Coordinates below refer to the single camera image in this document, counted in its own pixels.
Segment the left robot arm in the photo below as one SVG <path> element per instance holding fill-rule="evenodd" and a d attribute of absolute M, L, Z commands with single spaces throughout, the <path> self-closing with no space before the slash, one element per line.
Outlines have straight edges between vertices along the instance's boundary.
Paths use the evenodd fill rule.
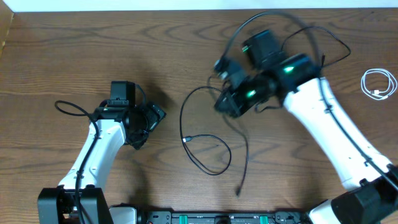
<path fill-rule="evenodd" d="M 108 175 L 120 148 L 139 150 L 165 118 L 158 105 L 143 97 L 140 85 L 111 82 L 110 97 L 88 113 L 78 105 L 77 116 L 89 119 L 87 139 L 67 175 L 54 188 L 44 188 L 37 199 L 40 223 L 145 223 L 138 209 L 121 204 L 109 207 L 104 197 Z"/>

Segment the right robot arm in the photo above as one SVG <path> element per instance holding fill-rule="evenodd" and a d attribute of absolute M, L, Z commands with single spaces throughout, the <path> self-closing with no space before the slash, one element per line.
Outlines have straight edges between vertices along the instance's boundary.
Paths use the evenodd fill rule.
<path fill-rule="evenodd" d="M 397 167 L 363 136 L 305 54 L 288 56 L 269 30 L 243 43 L 256 75 L 222 56 L 215 71 L 229 82 L 215 109 L 237 118 L 271 97 L 313 136 L 335 168 L 345 193 L 307 213 L 310 223 L 378 223 L 397 211 Z"/>

